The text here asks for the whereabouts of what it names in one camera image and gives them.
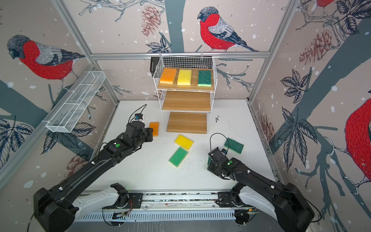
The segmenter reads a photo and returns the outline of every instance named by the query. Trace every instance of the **sponge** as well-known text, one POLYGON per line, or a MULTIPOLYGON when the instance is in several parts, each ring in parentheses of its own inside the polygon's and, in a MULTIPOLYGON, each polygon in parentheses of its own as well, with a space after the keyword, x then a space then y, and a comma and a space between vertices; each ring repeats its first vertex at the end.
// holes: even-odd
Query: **sponge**
POLYGON ((175 143, 189 151, 189 149, 192 147, 193 141, 180 134, 178 138, 175 140, 175 143))
POLYGON ((239 142, 236 142, 233 139, 228 138, 226 143, 224 143, 224 148, 225 149, 228 148, 228 141, 229 141, 229 149, 238 153, 238 154, 241 154, 242 149, 243 149, 243 144, 240 144, 239 142))
POLYGON ((158 122, 150 122, 150 128, 153 129, 153 137, 157 137, 158 136, 158 127, 159 127, 159 123, 158 122))
POLYGON ((175 74, 177 73, 176 68, 164 68, 164 71, 162 72, 160 83, 161 84, 173 84, 175 74))
POLYGON ((178 85, 191 85, 191 69, 180 69, 178 75, 178 85))
POLYGON ((198 71, 198 84, 197 86, 211 87, 211 71, 198 71))
POLYGON ((188 152, 184 150, 183 148, 179 147, 178 150, 174 153, 174 155, 169 159, 169 162, 179 167, 180 163, 183 161, 183 159, 187 156, 188 152))

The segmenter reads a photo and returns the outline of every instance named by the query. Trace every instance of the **wire mesh tray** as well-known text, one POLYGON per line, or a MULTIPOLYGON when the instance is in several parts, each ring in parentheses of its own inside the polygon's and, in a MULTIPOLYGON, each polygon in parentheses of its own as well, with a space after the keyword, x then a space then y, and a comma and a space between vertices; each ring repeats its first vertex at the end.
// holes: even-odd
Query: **wire mesh tray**
POLYGON ((50 131, 70 133, 106 79, 102 71, 85 72, 84 75, 82 82, 69 91, 72 94, 46 125, 50 131))

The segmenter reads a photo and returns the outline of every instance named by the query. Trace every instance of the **orange sponge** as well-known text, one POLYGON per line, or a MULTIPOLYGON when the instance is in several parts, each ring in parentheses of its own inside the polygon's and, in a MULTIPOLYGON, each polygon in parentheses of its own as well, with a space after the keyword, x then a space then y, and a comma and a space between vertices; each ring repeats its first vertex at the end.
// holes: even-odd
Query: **orange sponge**
POLYGON ((159 122, 150 122, 150 128, 153 129, 153 137, 158 136, 158 127, 159 127, 159 122))
POLYGON ((161 84, 173 84, 175 74, 177 73, 176 68, 164 68, 164 71, 162 72, 160 83, 161 84))

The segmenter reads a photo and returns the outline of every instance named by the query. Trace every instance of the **bird wing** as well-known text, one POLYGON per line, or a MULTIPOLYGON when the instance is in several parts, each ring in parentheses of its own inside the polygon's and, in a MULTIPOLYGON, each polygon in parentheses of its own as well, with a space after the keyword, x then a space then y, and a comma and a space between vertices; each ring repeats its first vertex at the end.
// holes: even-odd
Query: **bird wing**
POLYGON ((224 20, 219 17, 219 21, 215 26, 208 27, 210 33, 218 39, 226 40, 232 35, 234 29, 232 26, 228 25, 224 20))
POLYGON ((38 42, 35 43, 40 51, 40 55, 36 58, 38 64, 47 66, 60 64, 63 55, 59 47, 44 45, 38 42))

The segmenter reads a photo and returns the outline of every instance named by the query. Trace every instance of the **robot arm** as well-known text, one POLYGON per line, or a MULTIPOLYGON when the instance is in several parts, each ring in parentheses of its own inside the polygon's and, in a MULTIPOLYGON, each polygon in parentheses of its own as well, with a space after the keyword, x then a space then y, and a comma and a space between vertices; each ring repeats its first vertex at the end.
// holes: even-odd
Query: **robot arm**
POLYGON ((117 201, 125 203, 127 190, 119 184, 85 197, 79 195, 108 169, 141 149, 143 142, 151 142, 152 132, 152 128, 144 128, 143 122, 128 123, 125 133, 106 144, 94 161, 51 189, 38 190, 33 196, 34 215, 44 230, 63 232, 75 219, 96 209, 117 201))
POLYGON ((269 180, 240 160, 229 160, 219 148, 213 149, 209 156, 212 161, 208 166, 209 171, 219 177, 238 181, 228 195, 232 204, 259 208, 275 218, 286 232, 306 231, 315 214, 295 185, 269 180))

